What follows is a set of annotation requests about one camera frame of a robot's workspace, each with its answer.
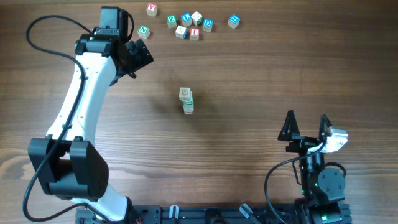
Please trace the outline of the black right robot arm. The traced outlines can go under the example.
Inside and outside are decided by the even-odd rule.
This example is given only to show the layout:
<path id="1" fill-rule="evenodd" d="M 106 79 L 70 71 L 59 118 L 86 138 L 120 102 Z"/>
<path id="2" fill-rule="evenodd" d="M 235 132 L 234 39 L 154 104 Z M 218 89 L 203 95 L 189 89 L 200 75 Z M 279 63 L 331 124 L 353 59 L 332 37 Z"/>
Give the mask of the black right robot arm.
<path id="1" fill-rule="evenodd" d="M 324 114 L 317 137 L 302 136 L 292 110 L 287 112 L 278 140 L 287 141 L 287 152 L 297 153 L 300 176 L 296 181 L 303 198 L 294 202 L 297 223 L 342 223 L 345 199 L 345 168 L 325 162 L 325 154 L 339 151 L 348 142 L 348 132 L 334 127 Z"/>

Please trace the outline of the green sided wooden block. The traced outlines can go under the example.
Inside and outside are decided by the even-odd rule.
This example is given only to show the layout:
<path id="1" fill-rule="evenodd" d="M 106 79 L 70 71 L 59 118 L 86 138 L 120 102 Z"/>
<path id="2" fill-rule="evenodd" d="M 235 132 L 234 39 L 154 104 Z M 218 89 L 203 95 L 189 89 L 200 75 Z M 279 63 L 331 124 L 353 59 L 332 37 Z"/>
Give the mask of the green sided wooden block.
<path id="1" fill-rule="evenodd" d="M 192 111 L 194 112 L 194 102 L 193 100 L 190 101 L 182 101 L 183 111 Z"/>

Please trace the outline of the blue X wooden block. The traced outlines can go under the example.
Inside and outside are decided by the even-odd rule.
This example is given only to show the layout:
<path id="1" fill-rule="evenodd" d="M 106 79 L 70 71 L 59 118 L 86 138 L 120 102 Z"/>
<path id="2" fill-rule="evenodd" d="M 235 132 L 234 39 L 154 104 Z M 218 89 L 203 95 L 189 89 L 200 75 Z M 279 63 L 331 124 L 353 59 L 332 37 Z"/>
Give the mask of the blue X wooden block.
<path id="1" fill-rule="evenodd" d="M 179 97 L 180 101 L 191 101 L 192 100 L 191 88 L 189 88 L 189 87 L 180 87 L 178 97 Z"/>

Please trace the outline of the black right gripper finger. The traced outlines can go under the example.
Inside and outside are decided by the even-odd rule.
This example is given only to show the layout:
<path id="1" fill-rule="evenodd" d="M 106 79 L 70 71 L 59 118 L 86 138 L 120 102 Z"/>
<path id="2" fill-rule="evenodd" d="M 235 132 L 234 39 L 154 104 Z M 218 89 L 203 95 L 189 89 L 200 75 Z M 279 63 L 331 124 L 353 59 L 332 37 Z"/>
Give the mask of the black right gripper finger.
<path id="1" fill-rule="evenodd" d="M 300 138 L 300 131 L 293 110 L 287 112 L 284 125 L 277 137 L 279 141 L 293 141 Z"/>
<path id="2" fill-rule="evenodd" d="M 331 126 L 332 126 L 332 124 L 331 124 L 330 120 L 328 119 L 328 116 L 326 114 L 321 115 L 319 134 L 318 134 L 319 140 L 324 140 L 328 136 L 328 134 L 327 134 L 328 128 Z"/>

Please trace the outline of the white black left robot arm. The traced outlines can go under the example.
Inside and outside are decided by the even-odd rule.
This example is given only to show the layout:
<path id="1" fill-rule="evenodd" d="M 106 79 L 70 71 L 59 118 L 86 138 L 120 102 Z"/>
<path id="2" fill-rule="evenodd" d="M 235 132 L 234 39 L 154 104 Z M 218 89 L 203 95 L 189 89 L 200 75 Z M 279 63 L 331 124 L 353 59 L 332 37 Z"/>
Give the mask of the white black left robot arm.
<path id="1" fill-rule="evenodd" d="M 109 184 L 109 167 L 95 149 L 95 132 L 109 87 L 153 61 L 142 40 L 132 40 L 134 21 L 119 7 L 101 8 L 99 26 L 76 41 L 72 82 L 44 138 L 33 138 L 28 155 L 33 182 L 46 195 L 85 207 L 98 223 L 141 223 L 131 200 Z"/>

